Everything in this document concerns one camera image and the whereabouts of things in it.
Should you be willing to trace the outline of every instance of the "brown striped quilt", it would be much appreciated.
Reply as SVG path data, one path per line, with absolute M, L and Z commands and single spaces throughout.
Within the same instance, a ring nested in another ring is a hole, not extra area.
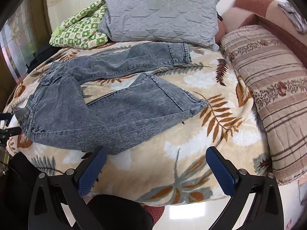
M 269 31 L 242 27 L 221 41 L 238 75 L 252 90 L 279 184 L 307 171 L 307 70 Z

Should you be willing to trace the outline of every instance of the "denim pants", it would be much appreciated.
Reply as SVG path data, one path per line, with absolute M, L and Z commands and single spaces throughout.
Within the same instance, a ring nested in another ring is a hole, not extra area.
M 33 142 L 117 154 L 193 117 L 208 102 L 151 74 L 86 104 L 80 85 L 191 63 L 182 43 L 143 43 L 119 53 L 53 62 L 24 108 L 13 112 Z

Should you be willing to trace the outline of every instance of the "floral blanket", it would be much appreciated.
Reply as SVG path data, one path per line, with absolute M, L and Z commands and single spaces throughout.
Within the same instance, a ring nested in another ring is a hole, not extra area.
M 6 107 L 24 107 L 54 60 L 69 60 L 98 52 L 123 51 L 134 44 L 107 43 L 92 50 L 66 48 L 41 64 L 20 84 Z M 237 168 L 250 174 L 271 170 L 271 158 L 262 122 L 251 92 L 236 76 L 221 52 L 190 46 L 192 64 L 162 67 L 155 75 L 210 102 L 197 116 L 181 122 L 150 140 L 118 155 L 109 155 L 97 178 L 92 194 L 121 196 L 147 205 L 188 204 L 226 197 L 209 169 L 205 152 L 215 145 Z M 83 84 L 86 102 L 128 87 L 139 74 L 97 80 Z M 9 127 L 18 126 L 13 117 Z M 76 168 L 90 153 L 33 143 L 24 134 L 7 143 L 11 155 L 21 151 L 28 160 L 48 175 Z

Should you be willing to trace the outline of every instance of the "gray cloth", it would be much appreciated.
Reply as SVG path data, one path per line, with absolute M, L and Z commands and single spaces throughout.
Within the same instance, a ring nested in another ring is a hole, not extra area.
M 143 43 L 129 50 L 53 62 L 25 108 L 13 108 L 33 142 L 117 154 L 193 117 L 208 102 L 154 75 L 142 73 L 128 88 L 88 104 L 81 84 L 159 67 L 190 64 L 186 44 Z
M 167 41 L 197 44 L 217 51 L 219 0 L 105 0 L 99 24 L 113 41 Z
M 296 30 L 301 33 L 307 32 L 307 22 L 304 17 L 302 17 L 291 3 L 279 3 L 279 8 L 286 14 L 286 16 L 292 21 Z

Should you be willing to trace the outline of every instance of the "blue textured pad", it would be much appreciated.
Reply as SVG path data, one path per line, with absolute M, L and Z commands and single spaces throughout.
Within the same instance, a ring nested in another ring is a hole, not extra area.
M 214 153 L 212 148 L 208 148 L 206 151 L 206 161 L 219 185 L 221 186 L 224 194 L 234 196 L 235 195 L 235 179 L 225 167 L 223 162 Z
M 82 176 L 79 178 L 78 194 L 80 197 L 87 195 L 90 192 L 95 180 L 102 170 L 102 167 L 106 163 L 106 156 L 106 149 L 101 148 L 92 162 L 88 165 Z

